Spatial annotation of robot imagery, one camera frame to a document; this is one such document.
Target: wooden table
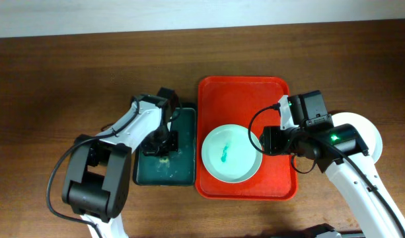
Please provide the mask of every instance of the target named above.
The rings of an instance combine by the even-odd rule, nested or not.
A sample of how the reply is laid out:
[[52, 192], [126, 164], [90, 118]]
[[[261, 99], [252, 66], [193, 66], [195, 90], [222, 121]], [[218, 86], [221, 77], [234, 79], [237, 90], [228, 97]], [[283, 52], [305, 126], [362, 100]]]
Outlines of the wooden table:
[[[293, 94], [320, 89], [329, 110], [362, 114], [384, 141], [376, 164], [405, 215], [405, 20], [288, 24], [0, 39], [0, 237], [89, 237], [53, 216], [48, 176], [79, 134], [116, 121], [132, 95], [176, 89], [197, 101], [207, 75], [275, 75]], [[302, 169], [310, 161], [299, 161]], [[60, 199], [67, 163], [57, 174]], [[194, 187], [136, 186], [122, 215], [131, 237], [242, 237], [329, 223], [358, 230], [318, 169], [288, 202], [208, 200]]]

